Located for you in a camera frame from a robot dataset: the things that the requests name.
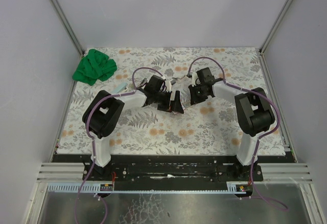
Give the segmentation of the small white stapler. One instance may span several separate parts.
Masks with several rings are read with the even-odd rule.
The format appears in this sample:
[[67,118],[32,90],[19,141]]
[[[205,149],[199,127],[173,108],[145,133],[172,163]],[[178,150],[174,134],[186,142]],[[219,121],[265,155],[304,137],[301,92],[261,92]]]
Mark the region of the small white stapler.
[[180,78],[173,77],[171,79],[171,83],[181,82],[182,80],[185,80],[185,79],[188,79],[188,77],[187,76],[183,76],[183,77],[180,77]]

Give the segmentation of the light blue stapler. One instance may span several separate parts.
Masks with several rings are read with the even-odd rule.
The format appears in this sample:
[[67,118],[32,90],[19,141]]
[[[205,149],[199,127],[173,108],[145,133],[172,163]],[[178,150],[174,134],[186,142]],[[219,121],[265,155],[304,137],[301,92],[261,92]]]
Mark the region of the light blue stapler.
[[126,90],[126,88],[127,88],[127,83],[125,83],[125,82],[121,83],[112,91],[112,93],[113,94],[119,94],[122,91]]

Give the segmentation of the staple strip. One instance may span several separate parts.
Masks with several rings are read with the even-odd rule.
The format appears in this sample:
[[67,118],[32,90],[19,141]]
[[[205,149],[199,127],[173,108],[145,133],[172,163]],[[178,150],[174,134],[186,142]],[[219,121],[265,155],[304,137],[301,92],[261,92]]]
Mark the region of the staple strip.
[[184,102],[182,105],[183,105],[183,107],[184,107],[185,109],[187,109],[188,107],[191,106],[191,103],[190,103],[190,101],[187,101],[187,102]]

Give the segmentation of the olive green stapler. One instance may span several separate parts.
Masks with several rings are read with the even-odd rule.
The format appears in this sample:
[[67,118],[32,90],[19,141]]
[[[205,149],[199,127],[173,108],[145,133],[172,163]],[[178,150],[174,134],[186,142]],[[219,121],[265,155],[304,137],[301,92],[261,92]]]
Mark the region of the olive green stapler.
[[141,81],[139,87],[142,87],[142,86],[146,85],[147,81],[148,81],[148,79],[147,79],[147,78],[144,78],[144,79]]

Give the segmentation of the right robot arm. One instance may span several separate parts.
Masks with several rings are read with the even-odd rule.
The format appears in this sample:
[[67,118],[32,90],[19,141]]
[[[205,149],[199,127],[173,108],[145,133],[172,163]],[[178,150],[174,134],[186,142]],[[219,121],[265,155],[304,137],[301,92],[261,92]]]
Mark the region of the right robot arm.
[[249,166],[257,160],[257,142],[275,122],[275,116],[266,93],[262,88],[246,91],[215,78],[210,68],[188,74],[191,105],[206,101],[209,97],[224,99],[236,107],[237,121],[243,132],[237,159],[242,166]]

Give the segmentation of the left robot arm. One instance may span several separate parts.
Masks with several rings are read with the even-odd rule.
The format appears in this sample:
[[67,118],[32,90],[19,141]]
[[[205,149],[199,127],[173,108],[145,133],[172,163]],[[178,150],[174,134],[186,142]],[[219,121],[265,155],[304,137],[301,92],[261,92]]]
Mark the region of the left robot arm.
[[171,81],[153,75],[129,93],[99,91],[82,116],[86,133],[92,139],[92,163],[105,167],[110,162],[110,145],[106,138],[114,132],[123,111],[154,103],[158,110],[183,114],[180,91],[172,91],[171,86]]

